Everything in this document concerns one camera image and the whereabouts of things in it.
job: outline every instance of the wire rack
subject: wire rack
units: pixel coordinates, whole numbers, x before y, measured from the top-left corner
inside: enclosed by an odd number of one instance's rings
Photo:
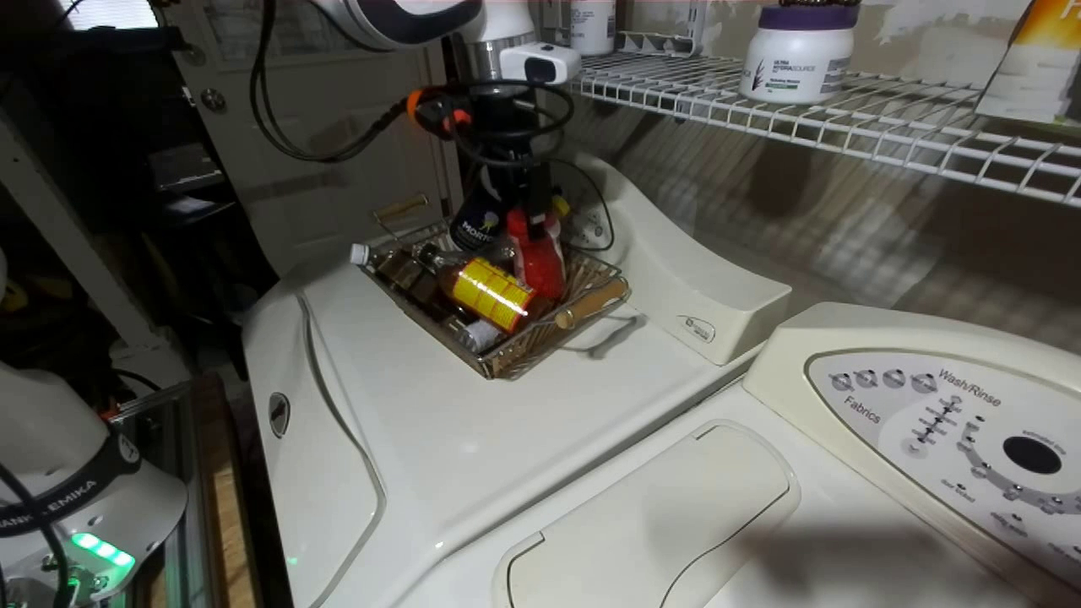
[[[827,104],[741,99],[738,61],[600,56],[581,95],[1081,211],[1081,145],[1011,136],[975,87],[848,76]]]

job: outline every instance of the wire shelf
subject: wire shelf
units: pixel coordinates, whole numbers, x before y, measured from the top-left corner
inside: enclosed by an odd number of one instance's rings
[[[615,55],[586,64],[581,95],[1081,211],[1081,150],[1002,131],[975,87],[848,76],[827,104],[763,104],[738,61]]]

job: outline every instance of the white container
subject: white container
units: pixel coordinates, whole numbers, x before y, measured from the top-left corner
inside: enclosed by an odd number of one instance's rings
[[[578,55],[615,50],[615,0],[570,0],[570,47]]]
[[[817,104],[838,95],[855,47],[852,6],[763,6],[741,90],[758,103]]]

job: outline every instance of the red object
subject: red object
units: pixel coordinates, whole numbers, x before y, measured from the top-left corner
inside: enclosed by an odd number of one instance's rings
[[[507,212],[507,234],[517,244],[517,277],[535,287],[545,302],[566,298],[566,258],[562,247],[545,234],[542,240],[530,234],[526,212]]]

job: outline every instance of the control panel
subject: control panel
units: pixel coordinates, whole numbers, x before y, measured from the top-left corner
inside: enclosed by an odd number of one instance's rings
[[[1081,395],[918,351],[817,356],[809,377],[894,471],[1081,591]]]

